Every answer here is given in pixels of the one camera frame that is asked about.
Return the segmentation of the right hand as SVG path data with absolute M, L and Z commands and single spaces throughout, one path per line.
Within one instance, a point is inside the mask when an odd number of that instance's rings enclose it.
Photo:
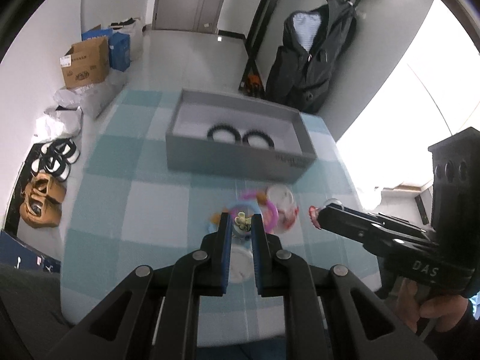
M 437 320 L 435 330 L 448 332 L 452 330 L 465 315 L 470 301 L 460 295 L 442 295 L 419 304 L 416 301 L 417 283 L 404 279 L 394 313 L 413 332 L 417 331 L 420 318 Z

